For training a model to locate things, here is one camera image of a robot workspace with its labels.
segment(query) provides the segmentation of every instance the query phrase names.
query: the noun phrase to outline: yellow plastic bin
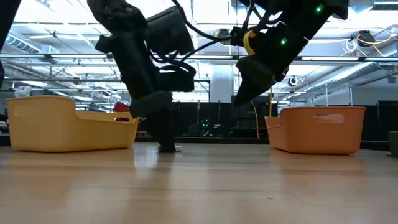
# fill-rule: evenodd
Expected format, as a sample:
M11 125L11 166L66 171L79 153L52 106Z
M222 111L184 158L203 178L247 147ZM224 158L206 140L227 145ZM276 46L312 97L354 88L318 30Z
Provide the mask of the yellow plastic bin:
M359 151L364 107L286 108L266 117L270 145L300 154L354 154Z
M61 96L8 99L7 107L11 146L20 151L122 149L134 144L139 122L130 113L77 111L73 100Z

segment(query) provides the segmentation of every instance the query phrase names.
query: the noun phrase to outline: wooden tabletop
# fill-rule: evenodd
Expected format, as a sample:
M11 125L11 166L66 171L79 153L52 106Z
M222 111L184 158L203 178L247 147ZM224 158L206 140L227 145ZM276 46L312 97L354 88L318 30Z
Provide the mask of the wooden tabletop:
M398 160L184 144L181 154L0 147L1 224L395 224Z

